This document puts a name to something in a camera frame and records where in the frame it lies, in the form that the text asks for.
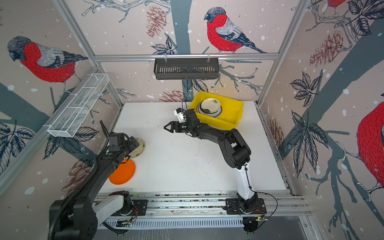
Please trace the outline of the cream plate red seal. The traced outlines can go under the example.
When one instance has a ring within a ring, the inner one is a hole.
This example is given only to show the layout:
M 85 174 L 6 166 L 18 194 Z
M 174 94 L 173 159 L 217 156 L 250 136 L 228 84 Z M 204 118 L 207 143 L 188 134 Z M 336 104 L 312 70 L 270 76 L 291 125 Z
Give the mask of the cream plate red seal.
M 136 138 L 136 141 L 139 143 L 139 146 L 130 153 L 130 159 L 140 156 L 146 148 L 146 143 L 142 138 Z

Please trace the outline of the orange plate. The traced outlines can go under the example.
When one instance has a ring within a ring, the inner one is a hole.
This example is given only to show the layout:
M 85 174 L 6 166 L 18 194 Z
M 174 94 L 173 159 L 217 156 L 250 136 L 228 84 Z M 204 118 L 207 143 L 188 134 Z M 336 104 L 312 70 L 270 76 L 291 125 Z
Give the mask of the orange plate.
M 135 172 L 135 162 L 124 159 L 119 167 L 109 176 L 109 181 L 114 185 L 123 185 L 134 176 Z

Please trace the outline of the yellow plastic bin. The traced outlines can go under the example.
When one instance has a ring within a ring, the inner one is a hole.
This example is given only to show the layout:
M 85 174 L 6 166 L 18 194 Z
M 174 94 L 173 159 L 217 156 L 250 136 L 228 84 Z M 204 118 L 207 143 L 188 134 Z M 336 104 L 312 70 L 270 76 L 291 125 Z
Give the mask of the yellow plastic bin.
M 217 102 L 219 102 L 221 105 L 221 109 L 218 111 L 218 113 L 221 112 L 221 114 L 216 118 L 203 113 L 199 113 L 198 106 L 201 106 L 203 101 L 208 99 L 216 99 Z M 198 119 L 202 123 L 206 123 L 223 130 L 231 130 L 238 126 L 239 121 L 242 118 L 243 107 L 243 102 L 212 93 L 199 92 L 192 101 L 189 109 L 194 109 L 194 111 L 197 113 Z

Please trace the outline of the cream plate black flower pattern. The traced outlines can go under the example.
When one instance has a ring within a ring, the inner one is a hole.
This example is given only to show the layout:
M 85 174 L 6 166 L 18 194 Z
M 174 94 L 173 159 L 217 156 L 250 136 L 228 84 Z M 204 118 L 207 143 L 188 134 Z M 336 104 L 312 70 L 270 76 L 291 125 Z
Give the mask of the cream plate black flower pattern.
M 207 114 L 214 114 L 221 109 L 221 103 L 215 98 L 209 98 L 201 102 L 201 111 Z

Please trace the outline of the white plate thin green rim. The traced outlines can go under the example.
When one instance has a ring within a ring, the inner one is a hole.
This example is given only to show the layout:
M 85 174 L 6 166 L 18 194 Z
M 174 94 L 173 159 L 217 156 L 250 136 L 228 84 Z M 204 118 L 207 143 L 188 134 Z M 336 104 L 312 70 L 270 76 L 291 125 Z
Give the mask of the white plate thin green rim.
M 199 114 L 203 114 L 203 115 L 206 115 L 206 116 L 209 116 L 209 117 L 212 117 L 212 118 L 218 118 L 222 114 L 222 112 L 223 112 L 223 108 L 220 107 L 220 109 L 218 111 L 214 112 L 214 113 L 211 113 L 211 114 L 210 113 L 206 113 L 206 112 L 203 111 L 203 109 L 201 107 L 201 104 L 202 103 L 199 103 L 198 107 L 197 107 L 197 112 Z

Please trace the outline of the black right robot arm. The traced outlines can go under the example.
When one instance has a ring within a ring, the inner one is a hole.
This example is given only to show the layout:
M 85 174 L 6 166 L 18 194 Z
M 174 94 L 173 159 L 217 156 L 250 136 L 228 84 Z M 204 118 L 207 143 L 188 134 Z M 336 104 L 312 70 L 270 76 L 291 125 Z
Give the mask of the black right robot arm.
M 225 162 L 236 170 L 238 186 L 237 198 L 227 199 L 224 210 L 229 215 L 262 214 L 267 210 L 264 200 L 252 189 L 251 177 L 248 174 L 251 160 L 251 149 L 237 129 L 220 130 L 200 122 L 193 109 L 174 111 L 177 121 L 171 121 L 164 126 L 170 133 L 185 133 L 192 138 L 208 140 L 218 144 Z

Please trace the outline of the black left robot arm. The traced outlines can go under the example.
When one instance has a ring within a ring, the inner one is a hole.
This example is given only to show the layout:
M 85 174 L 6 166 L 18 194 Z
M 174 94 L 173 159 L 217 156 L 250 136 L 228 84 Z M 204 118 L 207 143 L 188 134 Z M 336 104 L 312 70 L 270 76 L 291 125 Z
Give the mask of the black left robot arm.
M 98 226 L 112 214 L 133 209 L 128 191 L 111 193 L 105 201 L 93 206 L 106 180 L 140 145 L 134 137 L 124 133 L 111 132 L 108 140 L 109 145 L 95 159 L 94 168 L 83 182 L 68 197 L 51 205 L 49 240 L 91 240 Z

